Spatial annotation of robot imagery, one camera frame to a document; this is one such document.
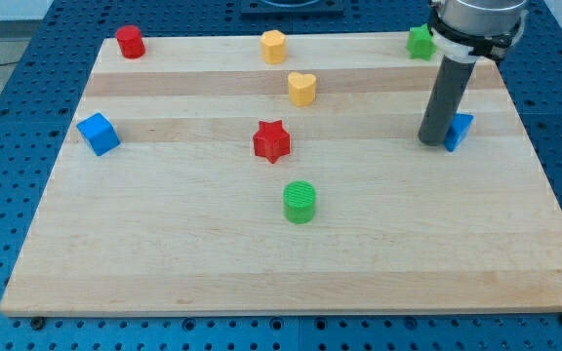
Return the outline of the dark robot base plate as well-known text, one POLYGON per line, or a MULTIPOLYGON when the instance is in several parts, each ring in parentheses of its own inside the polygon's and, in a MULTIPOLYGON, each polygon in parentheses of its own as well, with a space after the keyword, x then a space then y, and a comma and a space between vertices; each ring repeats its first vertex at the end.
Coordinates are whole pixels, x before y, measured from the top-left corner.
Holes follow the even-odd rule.
POLYGON ((241 0, 242 15, 338 15, 343 0, 241 0))

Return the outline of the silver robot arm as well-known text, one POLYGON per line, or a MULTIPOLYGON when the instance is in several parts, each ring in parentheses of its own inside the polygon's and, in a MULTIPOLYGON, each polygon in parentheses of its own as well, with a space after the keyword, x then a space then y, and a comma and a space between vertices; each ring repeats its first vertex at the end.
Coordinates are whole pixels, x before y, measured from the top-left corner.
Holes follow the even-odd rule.
POLYGON ((501 61, 521 39, 528 0, 429 0, 428 30, 445 58, 501 61))

